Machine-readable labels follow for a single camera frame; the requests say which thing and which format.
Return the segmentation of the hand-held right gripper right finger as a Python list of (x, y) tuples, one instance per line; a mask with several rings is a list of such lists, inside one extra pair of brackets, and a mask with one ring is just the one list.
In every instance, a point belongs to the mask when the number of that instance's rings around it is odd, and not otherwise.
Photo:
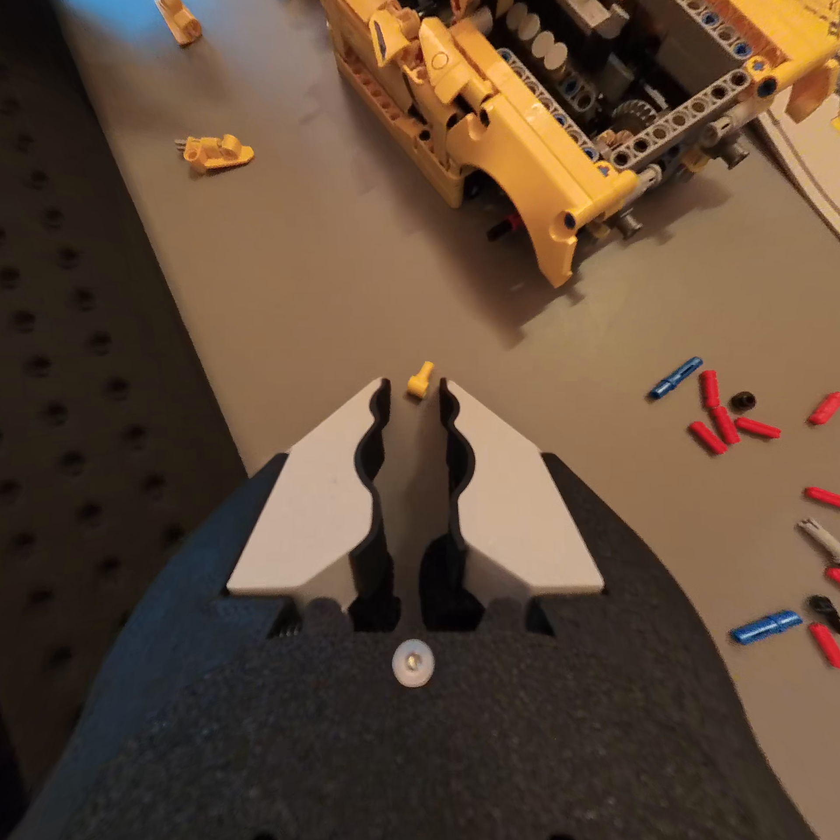
[(551, 632), (542, 600), (599, 595), (605, 582), (532, 441), (450, 379), (439, 384), (446, 433), (447, 530), (420, 568), (423, 624), (473, 632), (496, 602)]

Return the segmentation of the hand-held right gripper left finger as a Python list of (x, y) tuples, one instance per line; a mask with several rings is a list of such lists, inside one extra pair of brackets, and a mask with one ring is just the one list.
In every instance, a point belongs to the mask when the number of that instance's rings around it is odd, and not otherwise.
[(287, 451), (228, 594), (284, 597), (299, 614), (330, 599), (358, 630), (393, 630), (401, 607), (375, 486), (391, 397), (374, 379)]

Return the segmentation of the yellow angled toy piece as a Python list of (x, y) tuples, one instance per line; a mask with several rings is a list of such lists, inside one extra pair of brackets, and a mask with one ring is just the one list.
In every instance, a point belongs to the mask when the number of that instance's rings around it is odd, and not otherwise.
[(182, 157), (199, 175), (233, 169), (255, 159), (254, 149), (233, 134), (187, 138), (188, 144)]

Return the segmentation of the yellow toy brick car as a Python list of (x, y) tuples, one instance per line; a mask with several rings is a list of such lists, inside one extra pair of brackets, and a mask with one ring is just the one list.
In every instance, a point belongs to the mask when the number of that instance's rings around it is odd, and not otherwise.
[(785, 93), (836, 90), (838, 2), (321, 2), (338, 70), (444, 198), (490, 179), (553, 287), (579, 233), (625, 238), (638, 200), (748, 155)]

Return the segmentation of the grey desk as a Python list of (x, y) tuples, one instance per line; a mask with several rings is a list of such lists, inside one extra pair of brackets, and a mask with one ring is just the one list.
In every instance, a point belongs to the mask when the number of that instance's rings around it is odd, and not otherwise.
[[(797, 527), (838, 536), (838, 240), (760, 150), (714, 161), (639, 207), (553, 289), (530, 245), (486, 231), (486, 198), (449, 208), (350, 89), (318, 2), (187, 2), (204, 37), (175, 46), (153, 2), (61, 2), (87, 92), (249, 473), (375, 377), (392, 381), (380, 487), (403, 622), (418, 565), (446, 527), (437, 391), (421, 363), (555, 453), (687, 593), (726, 659), (760, 745), (820, 838), (838, 838), (838, 672), (809, 633), (740, 647), (728, 630), (827, 593)], [(246, 165), (199, 175), (176, 139), (229, 133)], [(646, 393), (689, 357), (720, 397), (750, 392), (713, 456), (699, 373)]]

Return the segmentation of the scattered red toy pins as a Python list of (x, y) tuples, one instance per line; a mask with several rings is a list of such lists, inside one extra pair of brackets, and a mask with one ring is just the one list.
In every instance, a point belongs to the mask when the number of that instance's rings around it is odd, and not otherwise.
[[(730, 447), (740, 442), (741, 433), (762, 440), (781, 438), (781, 430), (778, 427), (749, 416), (748, 409), (755, 404), (750, 392), (738, 393), (731, 399), (730, 405), (736, 410), (736, 415), (731, 415), (723, 404), (718, 385), (718, 375), (715, 371), (703, 371), (700, 374), (700, 397), (710, 424), (696, 421), (688, 427), (689, 434), (703, 445), (709, 454), (725, 454)], [(838, 586), (838, 538), (813, 518), (799, 521), (797, 528), (824, 551), (828, 559), (824, 575)], [(826, 664), (838, 669), (838, 606), (831, 596), (817, 593), (807, 596), (805, 608), (812, 617), (809, 622), (797, 611), (783, 610), (734, 627), (729, 631), (729, 637), (737, 645), (749, 646), (776, 635), (783, 635), (797, 627), (806, 627)]]

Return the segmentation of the long grey toy pin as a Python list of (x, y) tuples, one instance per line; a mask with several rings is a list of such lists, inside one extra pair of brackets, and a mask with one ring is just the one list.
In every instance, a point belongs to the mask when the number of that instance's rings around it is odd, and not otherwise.
[(822, 549), (831, 564), (839, 565), (839, 538), (834, 537), (813, 518), (802, 519), (796, 523), (796, 526)]

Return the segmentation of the toy car instruction booklet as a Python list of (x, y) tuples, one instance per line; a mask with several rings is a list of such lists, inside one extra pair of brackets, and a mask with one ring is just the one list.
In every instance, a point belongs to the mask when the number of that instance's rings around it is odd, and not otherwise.
[(784, 91), (759, 115), (759, 132), (800, 194), (839, 236), (838, 91), (803, 122), (787, 114), (789, 97)]

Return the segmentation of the long yellow toy piece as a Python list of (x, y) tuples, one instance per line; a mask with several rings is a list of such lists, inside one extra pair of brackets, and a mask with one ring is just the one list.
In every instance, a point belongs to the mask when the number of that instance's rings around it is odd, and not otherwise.
[(203, 36), (201, 22), (183, 1), (155, 1), (154, 4), (179, 47), (188, 47)]

